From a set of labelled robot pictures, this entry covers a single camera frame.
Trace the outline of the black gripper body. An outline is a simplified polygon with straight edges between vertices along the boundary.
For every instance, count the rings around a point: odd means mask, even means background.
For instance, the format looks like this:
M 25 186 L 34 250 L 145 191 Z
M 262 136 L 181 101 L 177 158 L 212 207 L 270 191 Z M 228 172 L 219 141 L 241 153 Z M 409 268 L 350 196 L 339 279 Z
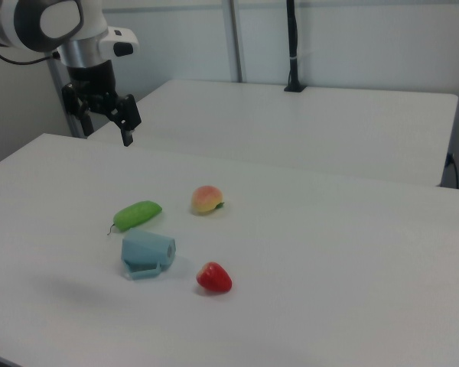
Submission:
M 67 67 L 70 82 L 80 99 L 88 102 L 92 112 L 101 115 L 116 113 L 116 78 L 112 63 L 101 63 L 94 67 Z

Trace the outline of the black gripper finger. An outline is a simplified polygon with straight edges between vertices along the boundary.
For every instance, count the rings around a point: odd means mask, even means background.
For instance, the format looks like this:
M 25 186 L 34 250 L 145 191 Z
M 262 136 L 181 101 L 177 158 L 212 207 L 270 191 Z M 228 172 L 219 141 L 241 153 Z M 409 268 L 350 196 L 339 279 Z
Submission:
M 133 95 L 128 94 L 116 99 L 116 113 L 113 121 L 121 132 L 123 145 L 128 147 L 133 142 L 132 134 L 134 130 L 142 122 Z
M 74 116 L 80 122 L 83 134 L 89 137 L 94 133 L 94 128 L 88 102 L 82 101 L 72 86 L 62 88 L 62 98 L 66 113 Z

